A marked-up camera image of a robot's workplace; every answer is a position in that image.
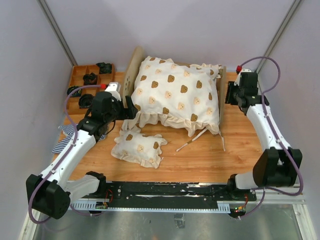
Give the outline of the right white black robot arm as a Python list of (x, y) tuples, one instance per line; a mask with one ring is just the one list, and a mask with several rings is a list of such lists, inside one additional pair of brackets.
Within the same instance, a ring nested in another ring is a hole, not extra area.
[(279, 192), (281, 187), (292, 187), (299, 179), (302, 152), (285, 140), (267, 98), (258, 91), (258, 74), (249, 69), (241, 70), (236, 80), (227, 85), (225, 103), (238, 106), (250, 120), (262, 148), (251, 171), (233, 174), (228, 179), (226, 193), (232, 200), (240, 199), (249, 190), (265, 188)]

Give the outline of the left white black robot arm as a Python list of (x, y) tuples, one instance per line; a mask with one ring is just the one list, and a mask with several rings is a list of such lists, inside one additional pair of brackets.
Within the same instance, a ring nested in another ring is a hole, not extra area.
[(106, 177), (101, 173), (90, 171), (72, 182), (69, 178), (101, 136), (110, 133), (110, 123), (133, 120), (137, 112), (129, 95), (125, 101), (110, 91), (95, 95), (84, 118), (75, 125), (74, 134), (64, 150), (39, 175), (31, 174), (26, 180), (28, 214), (34, 223), (40, 224), (41, 221), (34, 218), (33, 210), (58, 220), (73, 202), (82, 197), (93, 194), (101, 198), (107, 193)]

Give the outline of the wooden pet bed frame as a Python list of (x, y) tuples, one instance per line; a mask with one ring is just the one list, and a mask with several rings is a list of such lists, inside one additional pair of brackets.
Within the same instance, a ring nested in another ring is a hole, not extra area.
[[(123, 75), (123, 88), (122, 97), (131, 96), (134, 91), (134, 83), (138, 76), (140, 65), (146, 58), (146, 52), (142, 46), (138, 45), (134, 48), (129, 64)], [(226, 78), (227, 78), (227, 67), (222, 66), (219, 69), (220, 78), (216, 80), (216, 89), (218, 96), (218, 108), (219, 108), (219, 126), (223, 125), (224, 111), (225, 111), (225, 96), (226, 96)]]

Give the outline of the large bear print cushion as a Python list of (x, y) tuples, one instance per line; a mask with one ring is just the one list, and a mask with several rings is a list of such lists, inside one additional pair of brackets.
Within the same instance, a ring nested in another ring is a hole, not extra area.
[(131, 99), (138, 112), (125, 128), (161, 123), (186, 129), (192, 140), (195, 132), (220, 134), (217, 80), (222, 65), (179, 65), (172, 59), (146, 57), (139, 66)]

